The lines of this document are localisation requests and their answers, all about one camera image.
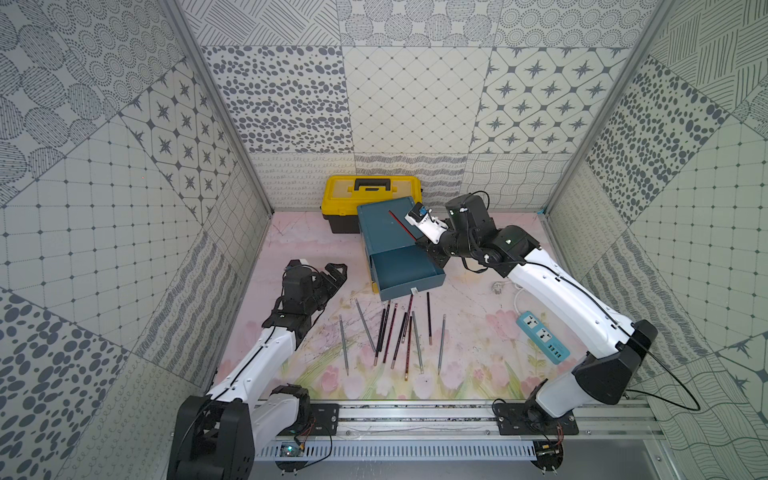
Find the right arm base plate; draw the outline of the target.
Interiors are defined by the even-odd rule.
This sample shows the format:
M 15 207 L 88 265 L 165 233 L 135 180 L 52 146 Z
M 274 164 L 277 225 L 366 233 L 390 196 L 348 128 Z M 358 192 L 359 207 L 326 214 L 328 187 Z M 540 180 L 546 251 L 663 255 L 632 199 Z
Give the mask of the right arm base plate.
M 559 418 L 552 418 L 535 404 L 507 403 L 496 399 L 491 409 L 499 434 L 502 436 L 542 435 L 547 437 L 579 434 L 579 427 L 572 411 Z

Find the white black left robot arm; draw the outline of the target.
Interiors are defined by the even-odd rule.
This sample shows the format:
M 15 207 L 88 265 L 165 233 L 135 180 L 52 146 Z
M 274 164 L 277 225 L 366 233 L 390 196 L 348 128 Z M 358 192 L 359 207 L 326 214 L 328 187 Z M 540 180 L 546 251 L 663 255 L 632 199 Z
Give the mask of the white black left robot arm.
M 268 385 L 347 278 L 342 263 L 323 270 L 300 259 L 287 264 L 281 294 L 254 347 L 224 380 L 203 396 L 188 397 L 179 408 L 167 478 L 247 479 L 257 453 L 282 434 L 292 438 L 282 468 L 310 466 L 308 438 L 332 435 L 334 425 L 315 416 L 306 388 Z

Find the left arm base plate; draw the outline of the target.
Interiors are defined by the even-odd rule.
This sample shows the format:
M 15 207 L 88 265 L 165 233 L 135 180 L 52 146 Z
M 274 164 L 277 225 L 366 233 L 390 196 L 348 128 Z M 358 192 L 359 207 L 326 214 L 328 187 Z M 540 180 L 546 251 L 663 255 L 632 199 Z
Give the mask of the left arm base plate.
M 305 437 L 335 436 L 338 429 L 341 405 L 338 403 L 311 403 L 307 408 Z

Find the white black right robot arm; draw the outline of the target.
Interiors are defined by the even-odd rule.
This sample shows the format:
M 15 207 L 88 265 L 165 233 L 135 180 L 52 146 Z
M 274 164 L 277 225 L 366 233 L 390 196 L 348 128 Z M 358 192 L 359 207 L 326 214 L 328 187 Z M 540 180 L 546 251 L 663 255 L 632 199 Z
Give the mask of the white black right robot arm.
M 446 205 L 440 220 L 422 204 L 406 220 L 421 232 L 417 243 L 439 267 L 456 257 L 476 261 L 523 287 L 555 313 L 580 339 L 585 357 L 570 370 L 537 386 L 526 401 L 528 416 L 554 420 L 592 401 L 615 405 L 642 365 L 658 331 L 633 321 L 582 287 L 526 230 L 499 228 L 485 201 L 464 194 Z

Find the teal drawer cabinet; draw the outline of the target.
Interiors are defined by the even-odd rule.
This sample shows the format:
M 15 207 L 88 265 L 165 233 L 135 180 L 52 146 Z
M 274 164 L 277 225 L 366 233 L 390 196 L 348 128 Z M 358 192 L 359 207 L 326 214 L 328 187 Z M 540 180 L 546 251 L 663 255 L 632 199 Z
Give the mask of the teal drawer cabinet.
M 395 250 L 408 246 L 417 246 L 405 232 L 395 224 L 389 216 L 388 210 L 394 211 L 397 216 L 404 221 L 406 214 L 414 206 L 414 200 L 411 197 L 398 198 L 378 203 L 360 205 L 358 210 L 358 220 L 360 232 L 363 236 L 365 252 L 368 260 L 373 254 Z M 411 231 L 418 237 L 420 233 L 412 226 Z

